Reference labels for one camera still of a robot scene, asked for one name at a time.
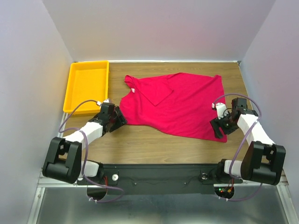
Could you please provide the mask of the red t shirt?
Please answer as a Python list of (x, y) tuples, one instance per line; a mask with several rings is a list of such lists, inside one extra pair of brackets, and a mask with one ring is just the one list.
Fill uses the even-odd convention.
[(157, 77), (125, 76), (130, 92), (120, 109), (128, 125), (150, 126), (163, 133), (227, 142), (218, 139), (210, 121), (217, 117), (212, 103), (224, 95), (222, 77), (176, 73)]

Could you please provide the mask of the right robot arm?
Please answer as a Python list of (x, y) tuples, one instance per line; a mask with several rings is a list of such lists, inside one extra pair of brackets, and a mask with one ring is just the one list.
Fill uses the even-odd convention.
[(232, 160), (223, 159), (215, 170), (215, 177), (220, 182), (234, 179), (248, 180), (269, 185), (280, 182), (286, 150), (277, 145), (264, 131), (259, 120), (260, 112), (249, 109), (247, 98), (237, 97), (228, 109), (224, 103), (217, 100), (212, 103), (212, 109), (217, 117), (210, 121), (214, 135), (222, 139), (240, 129), (249, 147), (242, 161), (235, 157)]

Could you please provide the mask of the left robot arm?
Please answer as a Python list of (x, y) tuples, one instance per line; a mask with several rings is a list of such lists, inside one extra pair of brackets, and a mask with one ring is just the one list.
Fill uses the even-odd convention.
[(82, 178), (82, 149), (89, 143), (127, 124), (120, 107), (112, 103), (102, 103), (100, 112), (82, 128), (64, 137), (50, 141), (42, 173), (43, 176), (66, 183), (74, 183)]

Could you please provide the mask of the silver knob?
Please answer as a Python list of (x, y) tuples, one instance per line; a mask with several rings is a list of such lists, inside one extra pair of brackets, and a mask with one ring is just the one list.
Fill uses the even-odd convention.
[(201, 174), (201, 179), (202, 180), (207, 180), (208, 179), (208, 175), (206, 173), (202, 173)]

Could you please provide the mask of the yellow plastic tray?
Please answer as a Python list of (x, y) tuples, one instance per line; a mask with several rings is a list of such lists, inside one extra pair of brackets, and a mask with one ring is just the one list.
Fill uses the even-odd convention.
[(70, 66), (63, 111), (71, 113), (86, 100), (108, 98), (109, 61), (75, 62)]

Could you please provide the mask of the white knob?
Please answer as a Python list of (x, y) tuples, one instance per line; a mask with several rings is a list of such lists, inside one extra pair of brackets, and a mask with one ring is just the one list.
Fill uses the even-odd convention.
[(113, 181), (117, 181), (117, 180), (118, 180), (118, 178), (119, 178), (119, 177), (118, 177), (118, 175), (117, 175), (117, 174), (113, 174), (113, 175), (112, 175), (112, 180), (113, 180)]

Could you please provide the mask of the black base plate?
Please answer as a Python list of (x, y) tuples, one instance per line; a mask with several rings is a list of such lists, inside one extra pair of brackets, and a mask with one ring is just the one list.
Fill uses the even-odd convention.
[[(217, 164), (99, 164), (88, 180), (78, 178), (93, 198), (105, 195), (214, 194), (214, 185), (229, 184), (229, 175), (217, 175)], [(201, 174), (208, 175), (207, 180)]]

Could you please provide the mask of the left aluminium side rail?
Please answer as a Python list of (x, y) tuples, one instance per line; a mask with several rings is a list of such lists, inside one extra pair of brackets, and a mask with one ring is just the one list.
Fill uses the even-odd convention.
[(62, 123), (58, 128), (58, 136), (54, 137), (50, 142), (51, 150), (55, 155), (54, 162), (63, 161), (64, 159), (60, 156), (64, 155), (67, 152), (67, 146), (65, 146), (65, 139), (62, 138), (67, 119), (68, 113), (64, 113)]

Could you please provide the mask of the aluminium frame rail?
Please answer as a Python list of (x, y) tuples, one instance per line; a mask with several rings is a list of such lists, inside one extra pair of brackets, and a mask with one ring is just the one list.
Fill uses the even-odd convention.
[(289, 185), (289, 182), (287, 180), (287, 177), (286, 177), (286, 174), (285, 174), (284, 170), (282, 170), (279, 185), (286, 185), (286, 186)]

